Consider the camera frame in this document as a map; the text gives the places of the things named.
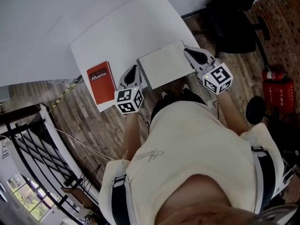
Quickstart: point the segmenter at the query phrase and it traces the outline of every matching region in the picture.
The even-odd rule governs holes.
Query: office chair
[[[262,17],[258,17],[259,24],[251,24],[245,11],[248,11],[255,0],[213,0],[208,4],[211,23],[217,47],[217,57],[224,53],[251,53],[256,50],[256,44],[262,53],[266,66],[263,47],[256,34],[262,30],[264,38],[270,39],[268,27]]]

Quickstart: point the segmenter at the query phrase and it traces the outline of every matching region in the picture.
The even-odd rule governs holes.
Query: red fire extinguisher
[[[283,71],[263,71],[262,72],[262,79],[265,80],[273,80],[273,81],[282,81],[285,77],[285,73]]]

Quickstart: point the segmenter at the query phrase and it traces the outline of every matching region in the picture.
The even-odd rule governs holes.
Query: leg
[[[169,95],[167,95],[167,96],[165,96],[163,99],[159,100],[159,101],[156,103],[156,105],[155,105],[155,107],[154,107],[154,109],[153,109],[153,112],[152,112],[152,114],[151,114],[151,122],[152,122],[154,116],[155,116],[160,110],[162,110],[163,108],[165,108],[165,107],[167,107],[168,105],[170,105],[170,104],[172,104],[172,103],[174,103],[174,102],[177,102],[177,101],[178,101],[178,100],[177,100],[176,98],[174,98],[174,97],[172,97],[172,96],[169,96]]]
[[[191,101],[197,102],[206,105],[206,103],[199,97],[197,94],[194,94],[190,89],[187,83],[182,85],[182,93],[180,94],[180,99],[182,101]]]

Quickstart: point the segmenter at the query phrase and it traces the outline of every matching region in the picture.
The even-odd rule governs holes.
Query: wood plank floor
[[[205,29],[204,21],[198,15],[186,19],[185,22],[191,31],[202,31]],[[195,38],[200,47],[209,50],[213,54],[215,53],[214,45],[210,41],[209,36],[197,35]],[[226,63],[234,75],[234,81],[229,92],[239,110],[244,113],[248,101],[253,96],[263,95],[261,73],[264,65],[261,55],[258,51],[249,54],[221,53],[219,59]],[[212,102],[216,100],[216,97],[199,84],[195,75],[176,80],[162,88],[166,91],[177,93],[183,81],[189,82],[192,91],[200,95],[212,108],[212,111],[217,114],[216,109],[212,106]],[[3,107],[5,112],[9,112],[37,103],[44,103],[50,106],[65,88],[63,81],[30,82],[12,85],[9,87],[11,100],[4,103]],[[159,99],[160,90],[144,91],[145,102],[140,112],[147,121],[150,121],[150,115]],[[124,116],[120,115],[114,107],[99,113],[83,82],[63,98],[51,113],[59,129],[111,158],[120,158],[120,149],[124,135]],[[141,117],[140,126],[141,141],[145,142],[148,137],[148,127],[143,123]],[[107,161],[68,136],[63,134],[63,137],[82,167],[93,172],[99,164],[102,165],[96,177],[97,182],[101,183]]]

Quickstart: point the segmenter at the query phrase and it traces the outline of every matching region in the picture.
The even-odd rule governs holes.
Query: white table
[[[185,45],[199,47],[168,0],[133,0],[93,25],[71,49],[94,98],[86,72],[89,68],[109,61],[118,86],[122,74],[138,58],[180,40]],[[114,101],[109,101],[97,108],[102,112],[112,105]]]

